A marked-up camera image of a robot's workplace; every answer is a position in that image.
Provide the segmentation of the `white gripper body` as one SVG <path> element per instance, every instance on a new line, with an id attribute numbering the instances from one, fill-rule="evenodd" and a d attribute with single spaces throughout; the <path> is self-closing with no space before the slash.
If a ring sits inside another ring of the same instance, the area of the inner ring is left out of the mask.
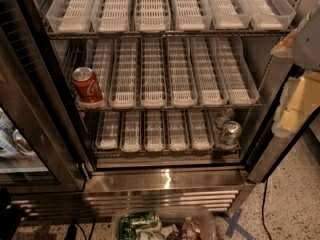
<path id="1" fill-rule="evenodd" d="M 293 60 L 306 70 L 320 71 L 320 4 L 316 4 L 297 27 Z"/>

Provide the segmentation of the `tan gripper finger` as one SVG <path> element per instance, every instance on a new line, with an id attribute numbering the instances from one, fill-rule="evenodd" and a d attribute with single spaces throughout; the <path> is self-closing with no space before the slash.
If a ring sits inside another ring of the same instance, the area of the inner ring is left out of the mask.
<path id="1" fill-rule="evenodd" d="M 292 58 L 296 33 L 296 29 L 292 30 L 285 38 L 283 38 L 271 49 L 271 54 L 279 58 Z"/>
<path id="2" fill-rule="evenodd" d="M 309 116 L 320 106 L 320 73 L 307 71 L 285 83 L 276 109 L 272 133 L 286 138 L 297 133 Z"/>

